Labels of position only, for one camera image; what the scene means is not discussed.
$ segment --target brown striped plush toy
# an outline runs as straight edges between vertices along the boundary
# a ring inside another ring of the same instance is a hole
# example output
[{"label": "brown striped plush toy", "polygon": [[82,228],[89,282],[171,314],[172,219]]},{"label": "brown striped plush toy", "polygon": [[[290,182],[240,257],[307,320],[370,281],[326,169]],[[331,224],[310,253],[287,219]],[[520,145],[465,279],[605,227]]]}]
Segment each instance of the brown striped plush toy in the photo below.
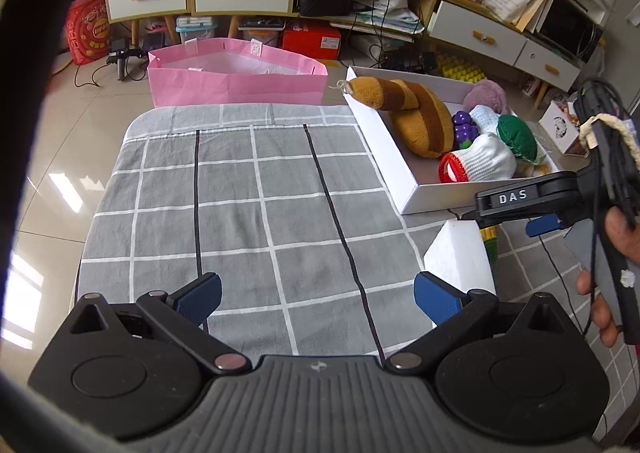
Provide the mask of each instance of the brown striped plush toy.
[{"label": "brown striped plush toy", "polygon": [[424,85],[401,79],[356,77],[349,93],[360,103],[389,112],[404,144],[421,157],[437,159],[453,146],[453,122],[446,105]]}]

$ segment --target purple grapes toy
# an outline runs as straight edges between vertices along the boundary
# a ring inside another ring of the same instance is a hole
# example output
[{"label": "purple grapes toy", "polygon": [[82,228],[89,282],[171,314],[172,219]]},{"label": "purple grapes toy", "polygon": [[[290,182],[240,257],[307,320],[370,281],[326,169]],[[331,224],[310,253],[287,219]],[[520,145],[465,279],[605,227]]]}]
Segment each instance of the purple grapes toy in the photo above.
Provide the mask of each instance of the purple grapes toy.
[{"label": "purple grapes toy", "polygon": [[459,110],[456,112],[453,117],[453,149],[454,150],[464,150],[471,146],[471,143],[474,142],[476,137],[479,135],[478,127],[471,116],[463,112],[463,110]]}]

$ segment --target gray ribbed panel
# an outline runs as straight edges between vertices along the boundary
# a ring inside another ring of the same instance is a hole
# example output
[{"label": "gray ribbed panel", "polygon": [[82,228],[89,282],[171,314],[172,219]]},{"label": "gray ribbed panel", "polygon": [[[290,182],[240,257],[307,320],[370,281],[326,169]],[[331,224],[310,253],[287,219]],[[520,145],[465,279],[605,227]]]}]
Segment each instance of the gray ribbed panel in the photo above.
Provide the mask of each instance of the gray ribbed panel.
[{"label": "gray ribbed panel", "polygon": [[[322,361],[318,372],[313,364]],[[385,373],[374,357],[268,356],[215,381],[184,421],[129,444],[149,453],[575,452],[589,439],[528,448],[492,441],[449,417],[419,379]]]}]

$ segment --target gray checkered tablecloth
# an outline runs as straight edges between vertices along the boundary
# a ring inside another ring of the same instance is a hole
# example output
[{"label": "gray checkered tablecloth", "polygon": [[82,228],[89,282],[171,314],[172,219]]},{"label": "gray checkered tablecloth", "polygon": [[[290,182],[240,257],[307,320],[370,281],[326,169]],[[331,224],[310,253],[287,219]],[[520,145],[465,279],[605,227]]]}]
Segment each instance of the gray checkered tablecloth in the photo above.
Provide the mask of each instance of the gray checkered tablecloth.
[{"label": "gray checkered tablecloth", "polygon": [[[128,303],[149,290],[172,292],[197,277],[198,138],[203,270],[218,273],[223,282],[222,304],[209,317],[209,331],[254,363],[263,354],[376,354],[304,125],[384,353],[429,331],[431,321],[414,302],[413,280],[425,251],[454,214],[398,213],[347,106],[235,104],[163,108],[140,116],[127,130],[92,221],[79,295],[101,292],[111,303]],[[551,292],[584,325],[588,298],[575,293],[580,266],[562,233],[544,240],[567,291],[540,240],[529,239],[524,225],[498,229],[498,296],[524,301],[538,290]],[[622,339],[606,349],[592,326],[588,340],[610,382],[599,437],[635,397],[638,366],[635,351]]]}]

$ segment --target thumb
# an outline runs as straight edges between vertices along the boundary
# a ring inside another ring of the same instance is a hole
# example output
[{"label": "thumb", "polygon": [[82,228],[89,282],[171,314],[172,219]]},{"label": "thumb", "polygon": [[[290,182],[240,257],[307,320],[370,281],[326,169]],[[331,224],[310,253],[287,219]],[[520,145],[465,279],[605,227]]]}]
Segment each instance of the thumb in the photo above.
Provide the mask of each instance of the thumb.
[{"label": "thumb", "polygon": [[631,230],[622,211],[613,207],[607,212],[604,228],[614,247],[640,265],[640,226]]}]

